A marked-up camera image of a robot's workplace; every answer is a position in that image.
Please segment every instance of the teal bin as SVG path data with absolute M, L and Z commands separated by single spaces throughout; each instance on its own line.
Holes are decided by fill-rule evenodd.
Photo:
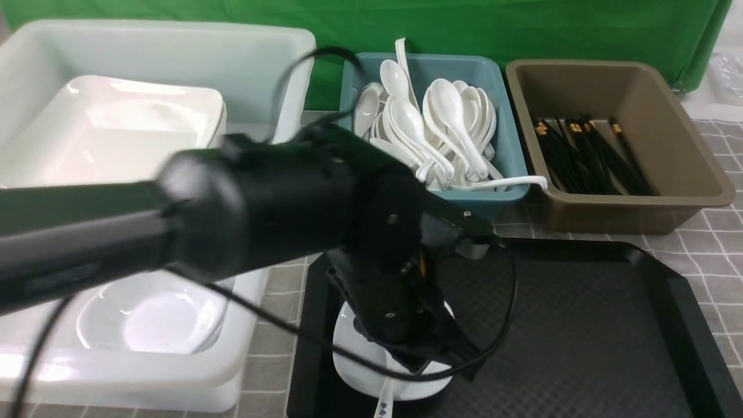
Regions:
M 394 54 L 364 53 L 358 54 L 366 76 L 371 81 L 380 81 L 379 67 L 384 60 L 396 60 Z M 483 57 L 466 57 L 457 55 L 408 54 L 410 79 L 417 99 L 423 100 L 428 86 L 438 78 L 449 81 L 462 80 L 475 87 L 481 87 L 487 93 L 493 105 L 498 106 L 496 114 L 498 126 L 491 144 L 496 150 L 493 165 L 506 178 L 526 176 L 526 163 L 521 148 L 516 121 L 508 100 L 508 93 L 503 82 L 500 68 L 493 61 Z M 353 67 L 348 62 L 343 67 L 343 84 L 340 91 L 340 108 L 351 106 L 354 96 L 363 88 Z M 340 125 L 351 129 L 351 118 L 344 118 Z M 485 219 L 492 219 L 506 205 L 523 199 L 529 190 L 528 185 L 509 187 L 505 192 L 496 191 L 436 191 L 437 195 L 456 203 Z

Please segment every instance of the brown plastic bin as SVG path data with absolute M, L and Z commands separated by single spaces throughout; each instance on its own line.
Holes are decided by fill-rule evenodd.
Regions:
M 729 205 L 735 189 L 652 67 L 637 62 L 520 60 L 506 68 L 534 172 L 548 179 L 545 215 L 559 232 L 667 234 L 702 208 Z M 616 117 L 659 196 L 601 196 L 555 188 L 531 118 Z M 597 128 L 620 150 L 607 123 Z

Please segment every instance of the green cloth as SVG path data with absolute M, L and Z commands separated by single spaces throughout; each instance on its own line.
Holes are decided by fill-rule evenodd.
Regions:
M 37 19 L 168 19 L 306 28 L 318 45 L 392 52 L 631 60 L 695 89 L 731 0 L 0 0 Z M 343 66 L 316 60 L 307 109 L 335 110 Z

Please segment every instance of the black robotic arm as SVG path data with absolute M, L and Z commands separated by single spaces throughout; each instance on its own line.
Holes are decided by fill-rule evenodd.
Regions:
M 280 145 L 227 135 L 154 181 L 0 190 L 0 216 L 0 314 L 141 271 L 213 283 L 326 251 L 356 328 L 413 373 L 483 352 L 432 272 L 464 239 L 490 244 L 490 225 L 335 125 Z

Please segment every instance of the black tray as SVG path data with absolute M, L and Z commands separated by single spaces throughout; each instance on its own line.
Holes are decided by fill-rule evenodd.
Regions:
M 740 418 L 743 402 L 688 282 L 623 242 L 509 239 L 519 299 L 510 334 L 474 382 L 396 402 L 395 418 Z M 328 261 L 310 266 L 302 328 L 332 339 L 342 300 Z M 441 262 L 439 280 L 468 334 L 501 326 L 505 256 Z M 371 417 L 377 400 L 347 386 L 332 355 L 300 340 L 289 418 Z

